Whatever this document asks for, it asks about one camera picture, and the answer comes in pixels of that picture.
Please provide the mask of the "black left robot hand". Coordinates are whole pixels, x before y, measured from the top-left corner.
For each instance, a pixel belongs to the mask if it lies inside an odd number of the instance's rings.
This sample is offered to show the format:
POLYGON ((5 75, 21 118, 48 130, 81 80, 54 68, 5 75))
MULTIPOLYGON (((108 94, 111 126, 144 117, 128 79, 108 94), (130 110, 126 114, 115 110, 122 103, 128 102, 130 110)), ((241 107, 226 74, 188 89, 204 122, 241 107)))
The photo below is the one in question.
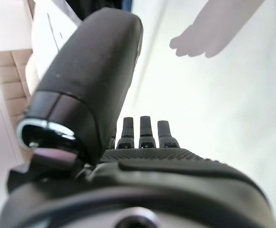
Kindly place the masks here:
POLYGON ((142 23, 91 14, 43 76, 16 129, 29 163, 10 170, 0 228, 276 228, 262 190, 226 164, 180 148, 169 123, 116 124, 141 50, 142 23))

